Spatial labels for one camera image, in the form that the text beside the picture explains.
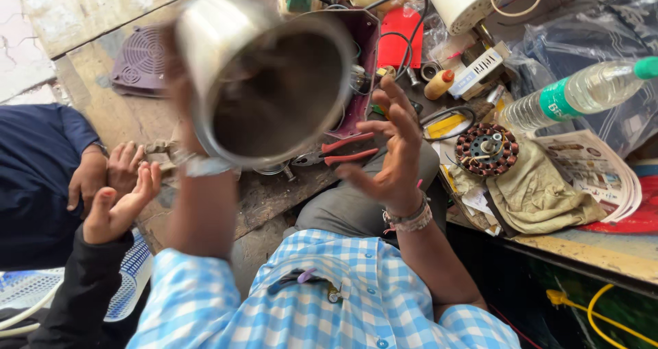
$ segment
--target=bottle label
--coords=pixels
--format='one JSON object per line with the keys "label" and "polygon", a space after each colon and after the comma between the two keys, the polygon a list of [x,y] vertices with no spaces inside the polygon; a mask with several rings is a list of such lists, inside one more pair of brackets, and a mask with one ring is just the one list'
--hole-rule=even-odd
{"label": "bottle label", "polygon": [[564,97],[564,86],[569,77],[559,82],[548,84],[541,91],[539,106],[547,117],[556,122],[565,122],[582,115],[581,112],[571,107]]}

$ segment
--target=plastic water bottle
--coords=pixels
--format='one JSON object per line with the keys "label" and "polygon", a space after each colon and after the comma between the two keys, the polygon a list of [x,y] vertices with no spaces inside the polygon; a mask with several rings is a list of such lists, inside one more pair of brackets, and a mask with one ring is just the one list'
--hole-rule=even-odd
{"label": "plastic water bottle", "polygon": [[658,57],[594,64],[505,106],[498,123],[512,132],[532,132],[594,114],[620,105],[654,77]]}

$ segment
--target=small glue bottle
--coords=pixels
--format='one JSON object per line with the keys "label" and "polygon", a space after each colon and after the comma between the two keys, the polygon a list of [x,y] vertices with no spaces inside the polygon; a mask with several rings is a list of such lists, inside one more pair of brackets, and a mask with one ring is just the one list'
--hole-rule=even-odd
{"label": "small glue bottle", "polygon": [[427,85],[425,85],[425,97],[437,99],[452,86],[455,81],[455,73],[452,70],[441,70]]}

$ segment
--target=blue checkered shirt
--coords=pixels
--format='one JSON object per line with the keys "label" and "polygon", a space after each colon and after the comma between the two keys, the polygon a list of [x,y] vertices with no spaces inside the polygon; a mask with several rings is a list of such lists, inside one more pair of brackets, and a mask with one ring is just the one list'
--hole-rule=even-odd
{"label": "blue checkered shirt", "polygon": [[[293,269],[317,268],[328,283],[267,288]],[[471,305],[433,320],[427,286],[380,238],[303,230],[286,238],[240,303],[224,260],[163,250],[127,348],[520,348],[514,332]]]}

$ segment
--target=tiled floor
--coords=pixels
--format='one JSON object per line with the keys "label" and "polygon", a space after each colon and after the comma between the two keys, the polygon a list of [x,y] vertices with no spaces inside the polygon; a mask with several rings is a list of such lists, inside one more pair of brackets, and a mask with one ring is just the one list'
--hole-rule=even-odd
{"label": "tiled floor", "polygon": [[0,104],[31,89],[34,93],[12,103],[48,103],[52,92],[43,92],[51,90],[42,85],[54,78],[54,63],[23,15],[21,0],[0,0]]}

